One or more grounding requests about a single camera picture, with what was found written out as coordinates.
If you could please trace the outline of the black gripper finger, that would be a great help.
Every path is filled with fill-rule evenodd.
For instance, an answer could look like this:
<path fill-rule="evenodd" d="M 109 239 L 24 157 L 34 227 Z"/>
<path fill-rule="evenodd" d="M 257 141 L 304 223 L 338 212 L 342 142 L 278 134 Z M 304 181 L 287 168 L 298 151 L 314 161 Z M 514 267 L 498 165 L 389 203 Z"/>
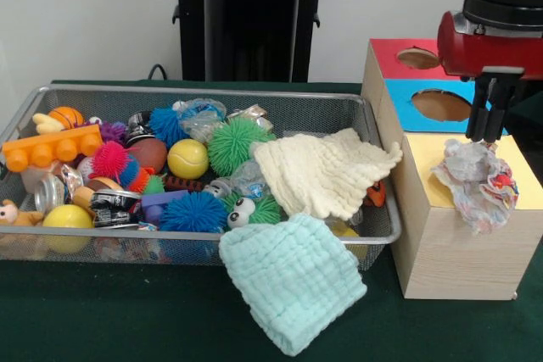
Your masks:
<path fill-rule="evenodd" d="M 518 94 L 523 89 L 523 80 L 519 75 L 496 75 L 491 78 L 488 96 L 491 109 L 484 133 L 486 142 L 501 139 L 508 111 L 512 104 L 518 102 Z"/>
<path fill-rule="evenodd" d="M 472 108 L 465 133 L 470 140 L 496 139 L 490 123 L 490 111 L 486 108 L 493 80 L 489 76 L 481 76 L 475 80 Z"/>

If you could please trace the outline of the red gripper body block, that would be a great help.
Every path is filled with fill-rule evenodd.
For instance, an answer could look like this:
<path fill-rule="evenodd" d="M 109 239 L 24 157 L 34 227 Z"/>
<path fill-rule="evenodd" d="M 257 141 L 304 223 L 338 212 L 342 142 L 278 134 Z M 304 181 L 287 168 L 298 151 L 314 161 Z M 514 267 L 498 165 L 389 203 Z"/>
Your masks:
<path fill-rule="evenodd" d="M 542 79 L 542 33 L 478 25 L 462 13 L 443 14 L 437 35 L 439 61 L 448 75 L 484 74 Z"/>

